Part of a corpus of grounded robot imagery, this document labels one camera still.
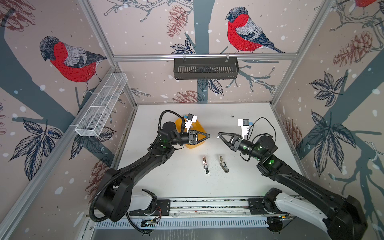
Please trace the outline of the white pink stapler body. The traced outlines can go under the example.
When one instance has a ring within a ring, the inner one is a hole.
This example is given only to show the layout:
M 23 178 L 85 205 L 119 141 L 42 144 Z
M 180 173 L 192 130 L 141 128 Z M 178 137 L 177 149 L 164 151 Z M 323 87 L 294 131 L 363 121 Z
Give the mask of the white pink stapler body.
M 209 171 L 209 166 L 208 166 L 207 158 L 205 156 L 203 156 L 202 160 L 203 160 L 203 167 L 204 167 L 204 170 L 205 170 L 205 174 L 209 175 L 210 171 Z

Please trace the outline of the metal stapler base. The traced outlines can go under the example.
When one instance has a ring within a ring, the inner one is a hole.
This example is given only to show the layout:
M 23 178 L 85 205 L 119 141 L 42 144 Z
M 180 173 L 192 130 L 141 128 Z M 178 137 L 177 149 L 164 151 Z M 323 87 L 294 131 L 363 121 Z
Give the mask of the metal stapler base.
M 226 162 L 223 159 L 223 156 L 219 156 L 219 159 L 220 159 L 220 166 L 223 169 L 223 171 L 225 173 L 229 173 L 229 168 L 227 167 Z

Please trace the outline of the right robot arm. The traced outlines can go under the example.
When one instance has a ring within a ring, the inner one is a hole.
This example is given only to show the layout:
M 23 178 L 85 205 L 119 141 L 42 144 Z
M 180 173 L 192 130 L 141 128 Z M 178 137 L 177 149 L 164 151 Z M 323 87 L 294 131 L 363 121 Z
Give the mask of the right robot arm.
M 332 240 L 361 240 L 368 228 L 361 203 L 354 197 L 335 194 L 293 170 L 274 152 L 277 146 L 270 135 L 261 136 L 256 143 L 238 134 L 219 132 L 229 149 L 259 161 L 260 173 L 300 195 L 294 198 L 272 188 L 264 196 L 265 210 L 292 214 L 328 234 Z

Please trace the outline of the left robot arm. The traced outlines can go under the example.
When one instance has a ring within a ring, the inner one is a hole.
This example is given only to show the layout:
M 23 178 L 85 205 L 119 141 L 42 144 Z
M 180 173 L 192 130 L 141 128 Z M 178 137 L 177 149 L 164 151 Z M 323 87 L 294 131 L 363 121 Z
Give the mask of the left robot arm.
M 198 145 L 210 138 L 209 134 L 191 128 L 197 122 L 196 115 L 178 115 L 178 118 L 182 121 L 180 130 L 174 122 L 159 122 L 157 135 L 143 157 L 124 168 L 110 168 L 105 172 L 90 204 L 92 221 L 119 221 L 127 212 L 133 211 L 134 186 L 150 171 L 169 160 L 176 151 L 176 145 Z

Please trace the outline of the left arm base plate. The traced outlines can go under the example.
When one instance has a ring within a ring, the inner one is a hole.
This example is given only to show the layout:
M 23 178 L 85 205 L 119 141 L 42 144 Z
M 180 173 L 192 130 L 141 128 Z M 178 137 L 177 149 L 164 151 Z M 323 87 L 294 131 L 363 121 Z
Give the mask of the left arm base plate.
M 151 202 L 145 210 L 134 210 L 129 212 L 133 217 L 168 216 L 170 214 L 170 200 L 156 200 Z

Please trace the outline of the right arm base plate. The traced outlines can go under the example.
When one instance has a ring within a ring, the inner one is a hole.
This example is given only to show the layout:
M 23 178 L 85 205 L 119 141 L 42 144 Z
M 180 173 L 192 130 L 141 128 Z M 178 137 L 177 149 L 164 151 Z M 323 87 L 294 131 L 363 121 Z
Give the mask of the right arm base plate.
M 263 198 L 249 198 L 248 199 L 248 210 L 251 215 L 268 215 L 269 213 L 265 209 Z

